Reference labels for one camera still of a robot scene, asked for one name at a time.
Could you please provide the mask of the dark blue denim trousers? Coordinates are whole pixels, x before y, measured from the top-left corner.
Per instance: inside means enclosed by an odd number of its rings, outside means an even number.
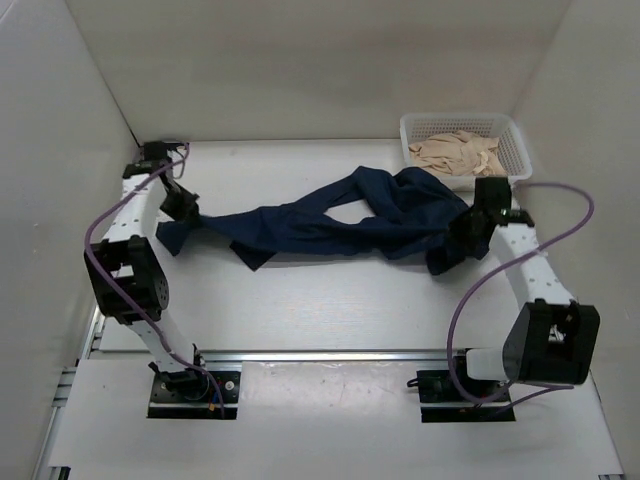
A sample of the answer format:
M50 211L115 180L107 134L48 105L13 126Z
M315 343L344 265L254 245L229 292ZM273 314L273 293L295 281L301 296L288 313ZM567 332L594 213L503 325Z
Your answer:
M230 239L231 249L253 271L277 253L354 256L379 251L389 260L422 253L429 272L439 275L469 256L447 232L467 209L459 196L420 168L392 175L360 166L295 202L163 222L156 237L178 255L191 233L212 231Z

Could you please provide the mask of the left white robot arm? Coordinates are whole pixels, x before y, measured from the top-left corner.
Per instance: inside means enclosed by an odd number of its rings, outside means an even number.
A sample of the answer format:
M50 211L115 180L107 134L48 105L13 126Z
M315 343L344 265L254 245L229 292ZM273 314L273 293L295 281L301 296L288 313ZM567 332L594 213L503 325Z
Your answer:
M199 401L212 389L206 362L167 312L169 284L150 242L160 213L185 220L197 212L198 196L173 172L188 155L186 142L142 145L123 172L121 199L86 232L84 260L101 313L145 344L154 357L150 368L166 390Z

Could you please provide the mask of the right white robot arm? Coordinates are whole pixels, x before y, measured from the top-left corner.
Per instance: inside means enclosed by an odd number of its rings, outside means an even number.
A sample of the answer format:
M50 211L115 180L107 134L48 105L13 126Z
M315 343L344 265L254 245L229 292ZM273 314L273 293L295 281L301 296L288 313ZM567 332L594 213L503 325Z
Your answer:
M587 203L584 217L567 231L539 242L535 224L525 210L511 206L511 188L504 179L479 179L474 204L451 225L456 242L467 249L481 244L500 264L464 294L450 321L446 340L449 387L460 399L481 402L486 382L536 385L549 391L583 384L589 374L600 326L592 305L579 303L563 286L546 250L584 227L595 211L592 196L579 187L553 182L551 188L572 192ZM471 348L459 365L453 340L464 307L489 280L505 274L520 312L504 343Z

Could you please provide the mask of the beige trousers in basket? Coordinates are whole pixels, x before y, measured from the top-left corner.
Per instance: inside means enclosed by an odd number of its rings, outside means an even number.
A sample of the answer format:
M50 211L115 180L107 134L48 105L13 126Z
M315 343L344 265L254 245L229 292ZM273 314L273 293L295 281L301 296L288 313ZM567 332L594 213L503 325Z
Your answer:
M413 166L438 176L507 176L498 159L498 138L459 130L409 145Z

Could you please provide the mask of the white plastic mesh basket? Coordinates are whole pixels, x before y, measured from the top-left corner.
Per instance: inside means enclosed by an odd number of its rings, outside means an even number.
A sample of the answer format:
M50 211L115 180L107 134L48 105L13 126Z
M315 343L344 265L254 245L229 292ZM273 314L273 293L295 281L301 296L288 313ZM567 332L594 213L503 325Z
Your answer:
M453 190L471 191L477 178L497 176L514 184L533 168L515 122L497 113L409 113L400 119L406 164Z

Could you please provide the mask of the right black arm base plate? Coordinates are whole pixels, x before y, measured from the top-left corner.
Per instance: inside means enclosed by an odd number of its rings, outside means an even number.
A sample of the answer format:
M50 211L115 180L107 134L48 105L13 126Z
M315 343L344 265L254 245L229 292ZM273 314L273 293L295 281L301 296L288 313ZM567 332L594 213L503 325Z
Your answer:
M514 422L516 420L508 392L494 402L469 402L455 388L448 370L418 370L407 381L409 390L418 393L421 422L426 423L482 423Z

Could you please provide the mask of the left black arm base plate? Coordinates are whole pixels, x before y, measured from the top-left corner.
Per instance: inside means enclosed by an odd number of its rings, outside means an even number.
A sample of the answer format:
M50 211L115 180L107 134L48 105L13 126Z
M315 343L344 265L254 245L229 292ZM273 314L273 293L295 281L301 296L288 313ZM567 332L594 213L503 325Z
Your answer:
M210 379L195 372L154 375L147 417L149 419L235 420L241 387L240 371L210 371Z

